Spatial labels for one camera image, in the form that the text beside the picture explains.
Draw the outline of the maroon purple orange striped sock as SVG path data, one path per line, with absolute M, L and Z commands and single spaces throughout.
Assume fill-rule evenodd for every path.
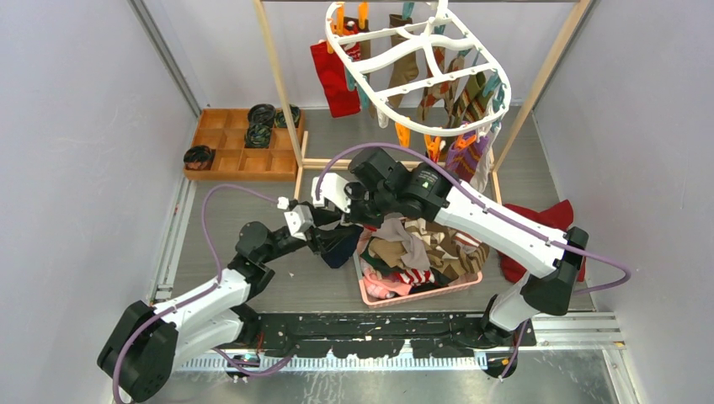
M 455 173 L 460 180 L 470 182 L 488 143 L 489 135 L 478 135 L 476 131 L 457 136 L 448 149 L 445 169 Z

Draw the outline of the white plastic clip hanger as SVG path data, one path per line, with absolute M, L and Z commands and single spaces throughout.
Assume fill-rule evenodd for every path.
M 439 1 L 430 3 L 429 6 L 430 6 L 431 10 L 430 10 L 429 14 L 426 17 L 421 18 L 421 19 L 414 18 L 413 5 L 411 3 L 404 4 L 402 7 L 402 10 L 396 14 L 401 14 L 402 17 L 405 19 L 411 17 L 413 24 L 425 22 L 430 17 L 434 16 L 434 10 L 432 7 L 437 2 L 439 2 Z M 453 14 L 455 14 L 457 16 L 457 14 L 450 9 L 449 4 L 448 4 L 448 9 Z M 370 31 L 377 31 L 377 30 L 389 28 L 389 22 L 386 24 L 385 27 L 380 28 L 380 29 L 367 27 L 366 24 L 367 24 L 368 11 L 369 11 L 368 3 L 361 3 L 359 6 L 359 17 L 354 22 L 350 22 L 350 21 L 348 21 L 348 19 L 346 17 L 346 14 L 345 14 L 346 7 L 344 5 L 343 23 L 341 25 L 332 24 L 331 30 L 332 31 L 339 30 L 343 37 L 350 38 L 353 35 L 363 34 L 363 33 L 367 33 Z M 383 53 L 385 51 L 394 49 L 397 46 L 399 46 L 399 45 L 397 45 L 396 47 L 392 48 L 390 37 L 391 36 L 381 37 L 381 38 L 365 40 L 365 41 L 361 41 L 361 42 L 350 41 L 348 43 L 343 43 L 341 45 L 341 48 L 346 53 L 346 55 L 350 61 L 352 61 L 352 62 L 363 61 L 365 59 L 380 55 L 381 53 Z M 425 51 L 422 49 L 419 49 L 419 50 L 416 50 L 414 53 L 416 54 L 416 62 L 418 65 L 419 75 L 416 79 L 412 80 L 409 83 L 419 82 L 424 79 L 430 79 L 433 76 L 433 72 L 429 68 L 428 58 L 426 56 Z M 444 74 L 454 73 L 461 69 L 476 67 L 476 66 L 487 63 L 487 59 L 485 59 L 483 56 L 480 56 L 477 53 L 477 50 L 475 50 L 475 49 L 452 50 L 452 49 L 449 49 L 449 48 L 446 48 L 443 46 L 436 46 L 433 49 L 433 57 L 435 59 L 435 62 L 438 66 L 439 71 L 443 72 Z M 493 57 L 496 59 L 497 63 L 501 66 L 501 71 L 505 73 L 505 75 L 509 81 L 509 78 L 508 78 L 504 68 L 502 67 L 501 63 L 497 60 L 497 58 L 494 55 L 493 55 Z M 393 63 L 390 63 L 387 66 L 384 66 L 383 68 L 381 68 L 379 70 L 375 70 L 373 72 L 367 72 L 367 73 L 363 74 L 362 77 L 370 84 L 370 86 L 373 88 L 374 91 L 380 92 L 380 91 L 386 90 L 389 88 L 388 83 L 390 81 L 390 76 L 392 74 L 392 64 Z M 357 82 L 354 78 L 354 75 L 350 74 L 347 71 L 346 67 L 344 67 L 344 70 L 345 70 L 345 76 L 346 76 L 346 80 L 347 80 L 348 90 L 350 90 L 350 91 L 355 90 L 359 96 L 362 106 L 374 110 L 374 112 L 376 113 L 376 118 L 378 119 L 378 124 L 380 127 L 386 127 L 388 124 L 393 123 L 398 128 L 400 128 L 402 130 L 418 132 L 418 131 L 407 129 L 407 128 L 403 127 L 402 125 L 395 123 L 393 120 L 380 121 L 379 116 L 377 114 L 377 110 L 375 108 L 375 105 L 365 95 L 364 90 L 357 84 Z M 500 80 L 500 77 L 498 76 L 498 74 L 492 70 L 483 70 L 481 72 L 484 72 L 486 74 L 486 77 L 488 80 L 488 88 L 494 90 L 493 97 L 491 98 L 491 100 L 489 101 L 488 106 L 487 106 L 487 114 L 486 115 L 492 113 L 493 111 L 499 110 L 499 108 L 502 105 L 506 105 L 507 112 L 508 112 L 509 106 L 511 103 L 511 99 L 508 104 L 504 103 L 503 85 L 501 83 L 501 80 Z M 404 96 L 403 96 L 400 106 L 394 110 L 398 114 L 406 116 L 408 120 L 411 120 L 413 122 L 418 122 L 419 124 L 425 125 L 429 128 L 462 129 L 471 123 L 464 122 L 461 126 L 456 127 L 456 128 L 448 128 L 447 127 L 448 114 L 445 110 L 445 103 L 446 103 L 446 99 L 447 99 L 447 91 L 449 89 L 454 88 L 456 90 L 456 94 L 459 94 L 459 92 L 464 88 L 469 76 L 472 76 L 472 75 L 458 77 L 454 81 L 445 81 L 445 82 L 441 82 L 441 83 L 436 83 L 436 84 L 433 84 L 426 88 L 420 88 L 416 91 L 412 91 L 409 93 L 403 93 Z M 486 128 L 480 128 L 478 130 L 471 130 L 471 131 L 476 131 L 478 133 L 478 135 L 481 130 L 484 130 L 486 133 L 488 133 L 490 130 L 492 130 L 494 128 L 495 125 L 501 124 L 501 126 L 502 126 L 502 121 L 503 121 L 504 116 L 500 120 L 497 120 L 494 124 L 488 125 Z M 441 136 L 439 136 L 439 137 L 430 136 L 430 137 L 433 139 L 439 138 L 442 141 L 445 141 L 448 138 L 456 139 L 457 136 L 459 136 L 459 135 L 445 136 L 445 137 L 441 137 Z

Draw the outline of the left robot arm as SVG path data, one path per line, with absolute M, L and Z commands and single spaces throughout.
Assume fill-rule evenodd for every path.
M 330 254 L 362 232 L 343 224 L 338 212 L 309 204 L 286 211 L 285 221 L 276 230 L 260 221 L 244 225 L 233 259 L 201 286 L 155 306 L 138 300 L 125 308 L 97 359 L 115 402 L 149 400 L 180 365 L 209 349 L 251 347 L 258 320 L 247 303 L 274 277 L 267 264 L 304 247 Z

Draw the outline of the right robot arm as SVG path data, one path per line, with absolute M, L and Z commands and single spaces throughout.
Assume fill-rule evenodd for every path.
M 365 262 L 382 283 L 379 297 L 414 286 L 450 287 L 482 270 L 482 248 L 519 263 L 524 275 L 489 302 L 483 339 L 502 345 L 521 323 L 539 314 L 568 312 L 587 234 L 542 225 L 484 196 L 430 160 L 407 168 L 382 145 L 362 149 L 351 179 L 324 174 L 316 199 L 328 199 L 345 220 L 368 226 Z

